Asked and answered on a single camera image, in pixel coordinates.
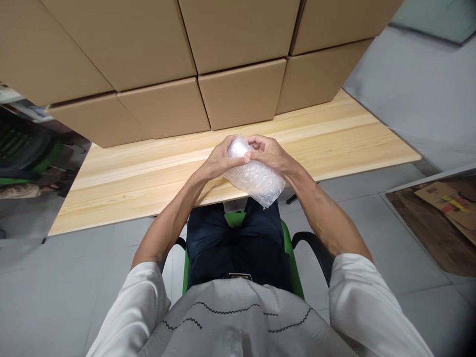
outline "bubble wrap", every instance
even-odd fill
[[[243,157],[253,151],[244,137],[239,135],[228,148],[231,158]],[[251,160],[249,164],[232,168],[223,175],[233,186],[243,190],[255,199],[263,208],[268,208],[283,192],[286,182],[265,164]]]

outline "hand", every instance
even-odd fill
[[[255,150],[247,152],[246,157],[260,161],[284,176],[298,170],[299,163],[279,145],[276,139],[253,135],[247,140]]]
[[[250,158],[248,157],[233,159],[228,157],[228,147],[237,136],[229,135],[220,144],[215,146],[215,149],[213,149],[202,166],[199,167],[197,173],[201,174],[205,179],[211,180],[223,175],[229,169],[249,163]]]

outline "person's right hand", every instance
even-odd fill
[[[247,138],[247,141],[254,151],[247,152],[246,157],[260,161],[284,176],[298,170],[299,163],[279,145],[276,139],[253,135]]]

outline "zigzag stitching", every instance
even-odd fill
[[[182,321],[182,322],[181,322],[180,324],[178,324],[176,327],[172,327],[172,326],[169,325],[169,323],[168,323],[166,320],[162,320],[162,322],[165,323],[165,325],[167,326],[167,328],[168,328],[169,330],[172,330],[172,331],[174,331],[174,330],[176,330],[177,328],[179,328],[179,326],[182,325],[182,324],[183,324],[184,322],[186,322],[186,321],[192,321],[193,323],[195,323],[195,325],[197,325],[198,327],[200,327],[200,330],[203,328],[203,326],[202,326],[200,323],[198,323],[198,321],[195,320],[195,319],[192,318],[192,317],[186,318],[184,321]]]
[[[283,331],[285,331],[285,330],[287,330],[287,329],[289,329],[289,328],[291,328],[291,327],[296,327],[296,326],[302,325],[302,324],[306,321],[306,319],[307,319],[307,317],[309,316],[309,313],[311,312],[311,310],[314,310],[314,309],[313,309],[312,307],[310,307],[309,310],[307,311],[306,316],[305,316],[300,322],[296,322],[296,323],[294,323],[294,324],[291,324],[291,325],[288,325],[288,326],[286,326],[286,327],[280,328],[279,330],[268,330],[268,332],[269,332],[269,333],[283,332]]]
[[[211,311],[212,313],[219,314],[219,315],[229,315],[229,314],[232,314],[232,313],[244,312],[244,311],[250,310],[253,306],[258,306],[261,309],[261,312],[263,313],[263,315],[278,316],[278,314],[276,314],[276,313],[264,312],[261,305],[257,304],[257,303],[254,303],[254,304],[252,304],[251,306],[249,306],[247,308],[243,308],[243,309],[240,309],[240,310],[233,310],[233,311],[217,311],[217,310],[214,310],[214,309],[210,308],[207,304],[205,304],[204,302],[201,302],[201,301],[196,302],[190,308],[194,307],[195,305],[203,305],[207,310]]]

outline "navy trousers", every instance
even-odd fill
[[[194,208],[187,224],[188,288],[230,273],[292,292],[289,255],[277,202],[263,207],[249,198],[239,228],[225,220],[223,203]]]

